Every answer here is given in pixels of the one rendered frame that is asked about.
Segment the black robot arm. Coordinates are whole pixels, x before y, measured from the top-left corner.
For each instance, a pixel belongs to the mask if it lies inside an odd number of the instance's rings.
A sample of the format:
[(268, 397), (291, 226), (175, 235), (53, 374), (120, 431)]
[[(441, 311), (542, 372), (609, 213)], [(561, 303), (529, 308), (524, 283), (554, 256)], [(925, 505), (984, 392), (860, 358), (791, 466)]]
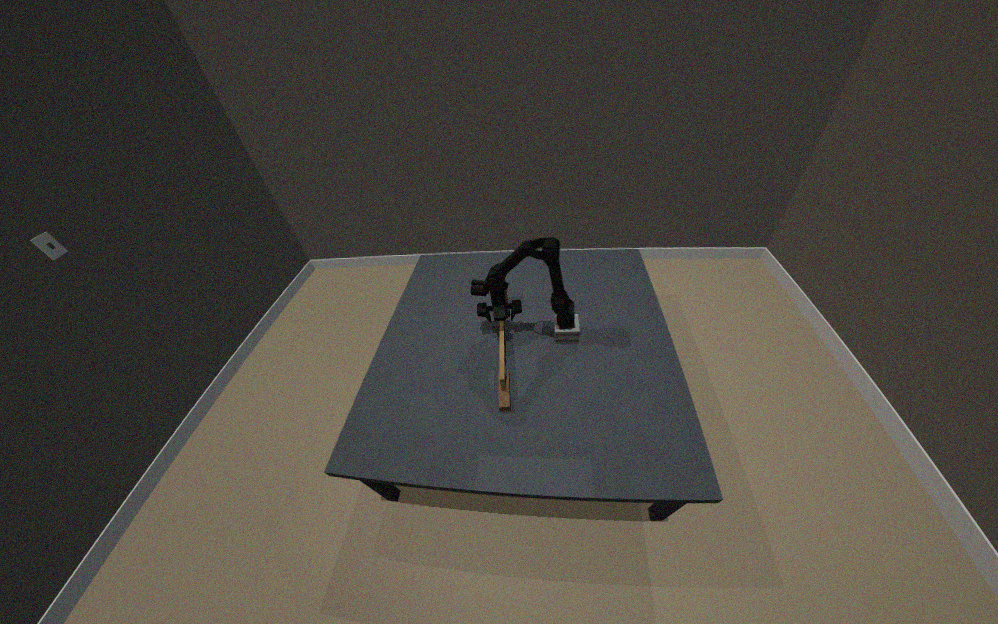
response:
[[(541, 248), (538, 250), (535, 248)], [(508, 283), (503, 281), (509, 271), (511, 271), (526, 256), (536, 259), (544, 259), (549, 267), (553, 291), (551, 296), (552, 310), (557, 313), (557, 323), (560, 329), (575, 328), (574, 325), (574, 302), (570, 300), (568, 293), (564, 289), (561, 266), (559, 262), (559, 241), (554, 237), (539, 238), (532, 241), (524, 241), (517, 247), (503, 262), (492, 266), (484, 280), (472, 280), (471, 295), (486, 296), (489, 293), (491, 298), (499, 300), (504, 297), (504, 290), (507, 290)], [(502, 282), (503, 281), (503, 282)], [(495, 321), (505, 321), (510, 317), (510, 309), (505, 303), (493, 304), (493, 317)]]

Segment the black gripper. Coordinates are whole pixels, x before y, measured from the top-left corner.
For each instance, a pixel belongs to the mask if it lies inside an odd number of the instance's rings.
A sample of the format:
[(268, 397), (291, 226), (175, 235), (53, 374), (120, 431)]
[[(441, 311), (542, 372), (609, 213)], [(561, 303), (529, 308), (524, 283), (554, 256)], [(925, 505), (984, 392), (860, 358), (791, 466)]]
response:
[[(499, 299), (499, 300), (494, 300), (494, 299), (491, 298), (491, 301), (492, 301), (492, 306), (493, 306), (493, 304), (496, 304), (496, 305), (500, 305), (501, 303), (505, 303), (506, 304), (506, 302), (505, 302), (505, 295), (504, 295), (504, 297), (502, 299)], [(492, 306), (486, 306), (486, 305), (487, 305), (487, 303), (478, 303), (477, 304), (477, 315), (481, 316), (481, 317), (486, 317), (489, 320), (489, 322), (491, 323), (491, 316), (490, 316), (489, 311), (493, 311), (493, 309), (492, 309)], [(512, 300), (512, 303), (508, 303), (508, 304), (506, 304), (506, 306), (507, 306), (508, 309), (511, 309), (511, 321), (513, 320), (515, 314), (519, 314), (519, 313), (522, 312), (521, 300)]]

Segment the long wooden rail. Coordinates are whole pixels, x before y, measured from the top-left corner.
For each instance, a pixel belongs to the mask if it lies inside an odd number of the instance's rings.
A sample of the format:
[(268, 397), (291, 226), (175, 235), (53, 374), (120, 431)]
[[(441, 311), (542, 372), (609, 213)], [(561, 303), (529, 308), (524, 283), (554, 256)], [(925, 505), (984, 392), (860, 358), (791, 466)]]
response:
[(500, 321), (500, 384), (506, 389), (505, 321)]

